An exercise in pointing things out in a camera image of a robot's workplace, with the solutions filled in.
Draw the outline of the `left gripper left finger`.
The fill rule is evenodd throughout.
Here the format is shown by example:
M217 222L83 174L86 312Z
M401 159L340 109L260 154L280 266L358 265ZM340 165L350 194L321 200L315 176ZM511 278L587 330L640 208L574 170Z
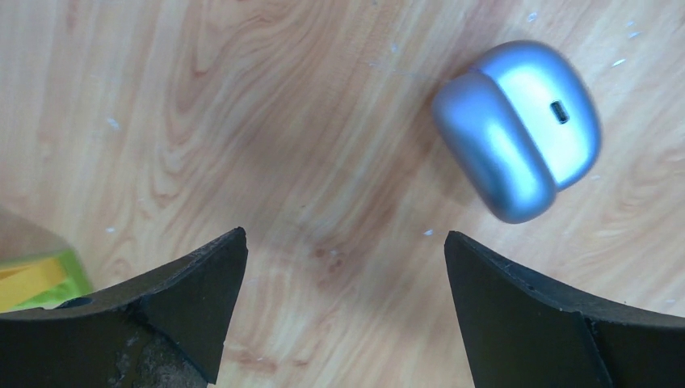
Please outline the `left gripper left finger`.
M2 314L2 386L215 383L247 257L238 227L112 287Z

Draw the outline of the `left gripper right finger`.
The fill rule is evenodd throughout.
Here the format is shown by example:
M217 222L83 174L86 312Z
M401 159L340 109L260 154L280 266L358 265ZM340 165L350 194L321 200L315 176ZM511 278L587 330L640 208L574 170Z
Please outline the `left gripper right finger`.
M444 254L475 386L683 386L683 318L573 288L460 232Z

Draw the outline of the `lavender oval charging case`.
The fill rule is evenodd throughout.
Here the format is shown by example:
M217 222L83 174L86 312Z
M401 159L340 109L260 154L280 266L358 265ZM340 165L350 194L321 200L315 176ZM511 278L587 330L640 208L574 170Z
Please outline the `lavender oval charging case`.
M594 166L599 114L576 69L556 49L514 40L484 52L435 95L431 114L489 211L519 224Z

